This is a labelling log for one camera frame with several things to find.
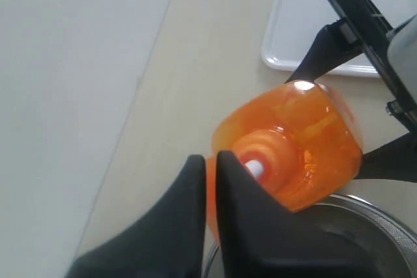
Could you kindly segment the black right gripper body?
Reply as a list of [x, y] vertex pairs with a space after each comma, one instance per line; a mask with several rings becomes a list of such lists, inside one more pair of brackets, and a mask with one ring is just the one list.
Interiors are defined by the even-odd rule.
[[388, 111], [408, 131], [416, 133], [416, 100], [405, 80], [388, 61], [388, 37], [394, 28], [371, 0], [327, 0], [339, 18], [349, 26], [363, 53], [381, 76], [395, 100]]

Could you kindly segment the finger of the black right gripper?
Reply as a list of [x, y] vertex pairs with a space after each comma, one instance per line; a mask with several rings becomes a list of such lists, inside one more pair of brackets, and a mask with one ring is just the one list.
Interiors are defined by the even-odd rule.
[[364, 52], [370, 38], [365, 29], [354, 30], [345, 19], [325, 25], [297, 69], [286, 80], [314, 81]]
[[416, 182], [416, 135], [407, 133], [364, 154], [355, 179]]

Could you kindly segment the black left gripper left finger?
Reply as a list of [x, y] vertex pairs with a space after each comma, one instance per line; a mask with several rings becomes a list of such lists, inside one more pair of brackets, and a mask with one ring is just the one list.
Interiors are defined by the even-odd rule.
[[206, 164], [191, 155], [144, 216], [78, 257], [67, 277], [200, 277], [205, 225]]

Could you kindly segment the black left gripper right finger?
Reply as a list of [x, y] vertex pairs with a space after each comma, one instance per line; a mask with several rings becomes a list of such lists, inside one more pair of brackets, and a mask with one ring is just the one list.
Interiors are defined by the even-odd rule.
[[358, 246], [275, 201], [231, 151], [216, 157], [216, 215], [226, 277], [380, 277]]

